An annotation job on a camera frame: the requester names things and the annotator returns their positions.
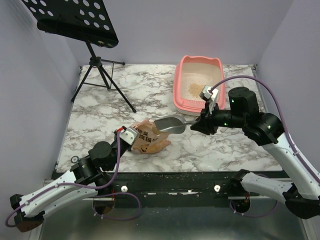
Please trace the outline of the silver metal scoop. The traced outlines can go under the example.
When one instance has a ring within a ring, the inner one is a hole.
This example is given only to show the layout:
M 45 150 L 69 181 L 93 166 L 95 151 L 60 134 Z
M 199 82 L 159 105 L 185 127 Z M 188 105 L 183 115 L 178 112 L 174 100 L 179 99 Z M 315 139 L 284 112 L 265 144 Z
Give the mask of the silver metal scoop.
M 186 120 L 181 115 L 170 115 L 154 121 L 154 124 L 159 132 L 169 134 L 182 134 L 187 125 L 192 125 L 195 120 Z

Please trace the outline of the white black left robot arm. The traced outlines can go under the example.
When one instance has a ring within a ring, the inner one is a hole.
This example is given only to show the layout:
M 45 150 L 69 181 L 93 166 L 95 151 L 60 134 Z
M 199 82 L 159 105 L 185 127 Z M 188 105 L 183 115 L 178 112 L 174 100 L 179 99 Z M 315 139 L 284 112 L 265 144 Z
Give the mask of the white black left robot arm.
M 44 221 L 49 207 L 58 207 L 57 201 L 70 194 L 70 203 L 81 194 L 85 196 L 107 197 L 115 180 L 121 156 L 129 150 L 135 138 L 126 133 L 118 133 L 113 143 L 100 141 L 89 150 L 88 155 L 79 159 L 70 170 L 47 186 L 28 195 L 15 194 L 10 197 L 14 224 L 5 222 L 7 227 L 28 232 Z

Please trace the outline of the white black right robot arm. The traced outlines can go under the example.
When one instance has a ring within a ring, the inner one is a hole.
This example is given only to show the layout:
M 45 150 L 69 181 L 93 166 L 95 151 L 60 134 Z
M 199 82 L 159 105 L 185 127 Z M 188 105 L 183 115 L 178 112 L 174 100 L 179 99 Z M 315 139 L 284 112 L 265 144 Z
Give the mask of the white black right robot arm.
M 298 153 L 290 145 L 281 120 L 272 113 L 259 111 L 256 94 L 246 87 L 236 87 L 228 92 L 230 109 L 221 110 L 216 102 L 219 91 L 206 85 L 200 98 L 205 101 L 200 116 L 191 130 L 214 135 L 219 127 L 239 128 L 244 135 L 266 150 L 280 164 L 291 182 L 282 182 L 259 176 L 249 170 L 239 170 L 230 181 L 230 191 L 241 196 L 256 193 L 285 204 L 287 209 L 301 219 L 320 214 L 319 175 L 311 171 L 309 161 L 301 163 Z

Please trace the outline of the beige cat litter bag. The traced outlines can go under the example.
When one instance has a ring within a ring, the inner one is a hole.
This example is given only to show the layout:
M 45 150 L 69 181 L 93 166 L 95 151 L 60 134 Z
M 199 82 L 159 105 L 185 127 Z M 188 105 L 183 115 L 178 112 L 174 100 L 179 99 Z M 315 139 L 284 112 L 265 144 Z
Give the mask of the beige cat litter bag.
M 160 132 L 149 118 L 141 122 L 135 122 L 131 127 L 138 131 L 138 137 L 132 146 L 133 152 L 156 154 L 172 143 L 168 140 L 170 134 Z

